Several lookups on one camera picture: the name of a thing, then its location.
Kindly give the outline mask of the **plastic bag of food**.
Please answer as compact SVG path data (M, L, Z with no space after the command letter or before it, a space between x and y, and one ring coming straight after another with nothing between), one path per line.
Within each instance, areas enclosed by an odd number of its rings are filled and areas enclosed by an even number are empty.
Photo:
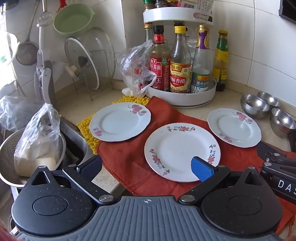
M39 166L56 169L59 161L60 116L51 104L44 104L28 122L14 153L19 176L30 177Z

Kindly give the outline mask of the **crumpled clear plastic bag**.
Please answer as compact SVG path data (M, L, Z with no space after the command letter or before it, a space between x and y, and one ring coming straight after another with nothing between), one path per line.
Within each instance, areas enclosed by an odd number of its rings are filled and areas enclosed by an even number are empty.
M44 102L22 96L5 95L1 99L1 125L8 131L24 128Z

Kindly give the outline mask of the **green yellow label oil bottle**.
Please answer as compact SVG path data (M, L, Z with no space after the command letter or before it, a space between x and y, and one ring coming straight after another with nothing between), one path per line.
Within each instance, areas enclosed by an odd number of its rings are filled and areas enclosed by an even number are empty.
M226 80L228 75L228 32L226 30L219 30L219 38L214 55L214 63L212 76L216 80L216 91L222 92L226 87Z

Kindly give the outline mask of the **white rotating condiment rack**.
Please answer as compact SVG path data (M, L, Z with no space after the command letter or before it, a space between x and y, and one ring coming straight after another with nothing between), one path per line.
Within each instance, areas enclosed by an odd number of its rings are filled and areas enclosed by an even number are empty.
M214 25L213 15L200 9L182 7L154 8L143 12L144 23L152 22L160 25L173 25L182 22L186 27ZM215 96L216 81L210 77L209 88L201 93L172 93L154 89L147 89L147 96L162 98L177 108L196 108L208 104Z

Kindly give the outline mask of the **clear plastic bag with packets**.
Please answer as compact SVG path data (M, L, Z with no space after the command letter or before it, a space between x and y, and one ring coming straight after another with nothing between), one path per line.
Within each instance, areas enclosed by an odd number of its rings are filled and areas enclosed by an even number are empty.
M148 40L139 46L125 49L115 59L125 85L135 97L145 96L147 89L157 79L156 73L149 69L149 52L152 47L153 41Z

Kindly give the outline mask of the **purple label soy sauce bottle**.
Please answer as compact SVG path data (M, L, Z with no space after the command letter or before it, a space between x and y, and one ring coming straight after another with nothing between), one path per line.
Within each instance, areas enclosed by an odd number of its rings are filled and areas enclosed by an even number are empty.
M191 93L205 92L210 79L209 27L199 25L192 64Z

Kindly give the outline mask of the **hanging mesh strainer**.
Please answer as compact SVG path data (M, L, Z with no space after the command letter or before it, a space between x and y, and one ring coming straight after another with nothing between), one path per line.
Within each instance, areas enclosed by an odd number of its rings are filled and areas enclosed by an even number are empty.
M37 63L38 46L36 43L30 41L30 34L39 2L40 1L35 1L34 10L31 16L30 27L27 33L26 40L19 45L18 51L16 53L17 61L25 66L30 66Z

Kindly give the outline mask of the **red label sesame oil bottle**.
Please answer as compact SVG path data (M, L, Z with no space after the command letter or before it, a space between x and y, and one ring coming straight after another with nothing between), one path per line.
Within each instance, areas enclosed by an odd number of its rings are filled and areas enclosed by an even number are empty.
M171 51L165 43L163 25L154 25L153 47L149 52L149 69L157 78L152 87L161 91L170 90Z

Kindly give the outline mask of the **steel bowl back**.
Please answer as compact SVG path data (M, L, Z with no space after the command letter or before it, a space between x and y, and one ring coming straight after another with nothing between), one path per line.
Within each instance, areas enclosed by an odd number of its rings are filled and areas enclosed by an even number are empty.
M280 101L267 92L260 91L257 96L268 103L269 110L272 110L273 108L280 108L281 106Z

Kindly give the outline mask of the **steel bowl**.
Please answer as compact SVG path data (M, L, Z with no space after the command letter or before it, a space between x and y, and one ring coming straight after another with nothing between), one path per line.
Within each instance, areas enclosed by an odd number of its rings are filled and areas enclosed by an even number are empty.
M288 138L295 131L294 119L279 108L272 109L269 121L273 133L278 137Z
M243 111L251 118L263 118L269 112L269 104L253 94L241 96L240 104Z
M272 110L273 108L280 108L281 106L280 101L267 92L260 91L257 96L268 103L269 110Z

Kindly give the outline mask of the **floral white plate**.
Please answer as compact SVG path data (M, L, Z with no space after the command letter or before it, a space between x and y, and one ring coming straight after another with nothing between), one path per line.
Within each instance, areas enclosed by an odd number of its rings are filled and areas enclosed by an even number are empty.
M116 103L98 111L91 119L93 137L105 142L121 142L142 133L151 122L151 112L141 104Z
M148 137L144 155L149 166L161 177L189 183L199 180L191 170L192 158L198 156L217 166L221 150L217 140L204 128L190 123L171 123Z
M207 123L214 135L239 148L254 147L262 139L261 129L255 120L235 109L215 109L209 113Z

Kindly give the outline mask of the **glass pot lid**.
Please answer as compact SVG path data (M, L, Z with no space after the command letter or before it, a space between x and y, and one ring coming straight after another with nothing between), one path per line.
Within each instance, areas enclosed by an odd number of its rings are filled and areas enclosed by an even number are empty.
M69 37L65 41L65 53L70 66L77 68L75 73L84 77L87 87L97 90L100 86L98 70L87 48L78 39Z

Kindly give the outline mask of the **yellow cap vinegar bottle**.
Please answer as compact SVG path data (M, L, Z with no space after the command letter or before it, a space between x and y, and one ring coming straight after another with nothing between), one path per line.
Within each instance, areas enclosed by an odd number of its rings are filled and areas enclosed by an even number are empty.
M186 42L186 27L174 26L175 42L170 59L170 91L189 93L191 83L191 54Z

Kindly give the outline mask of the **yellow chenille mat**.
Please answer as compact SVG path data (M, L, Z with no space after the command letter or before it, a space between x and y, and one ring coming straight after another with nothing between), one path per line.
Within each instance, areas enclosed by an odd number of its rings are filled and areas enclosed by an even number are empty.
M124 103L124 102L133 102L136 104L142 104L143 106L147 106L151 99L147 96L145 97L134 97L134 96L123 96L117 101L113 101L112 104L116 103ZM81 132L83 138L86 140L88 146L93 151L93 154L97 154L98 146L100 145L100 140L96 137L93 137L93 135L90 132L89 124L91 119L93 118L95 114L88 116L87 118L84 118L79 124L78 128Z

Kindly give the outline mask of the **steel colander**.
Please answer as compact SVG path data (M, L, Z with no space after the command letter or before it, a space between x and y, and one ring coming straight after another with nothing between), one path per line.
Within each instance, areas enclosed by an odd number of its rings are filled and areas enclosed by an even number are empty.
M9 185L16 188L23 188L29 177L19 176L15 170L14 153L23 134L24 128L12 133L8 138L1 144L1 180ZM58 161L56 161L55 167L53 162L50 162L50 170L56 170L63 161L66 151L66 141L62 133L59 135L59 147L58 147Z

